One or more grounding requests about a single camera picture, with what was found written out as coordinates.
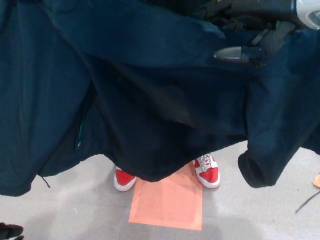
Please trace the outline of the robot left black hand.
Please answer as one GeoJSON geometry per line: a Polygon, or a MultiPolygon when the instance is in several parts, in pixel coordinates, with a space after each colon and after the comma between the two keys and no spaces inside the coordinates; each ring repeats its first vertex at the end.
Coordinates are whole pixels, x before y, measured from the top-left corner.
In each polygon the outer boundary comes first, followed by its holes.
{"type": "Polygon", "coordinates": [[[210,0],[202,7],[203,19],[221,19],[231,24],[234,31],[246,30],[252,22],[261,32],[249,45],[217,50],[213,57],[224,62],[251,63],[259,66],[274,56],[284,45],[284,38],[302,26],[298,19],[295,0],[210,0]]]}

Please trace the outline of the robot right black hand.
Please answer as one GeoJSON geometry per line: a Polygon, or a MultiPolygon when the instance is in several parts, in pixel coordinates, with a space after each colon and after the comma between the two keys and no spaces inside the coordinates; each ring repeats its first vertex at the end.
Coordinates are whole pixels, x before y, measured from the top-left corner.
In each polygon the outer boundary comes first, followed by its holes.
{"type": "Polygon", "coordinates": [[[24,236],[22,235],[24,228],[20,225],[15,224],[5,224],[0,223],[0,239],[9,240],[13,238],[14,240],[23,240],[24,236]]]}

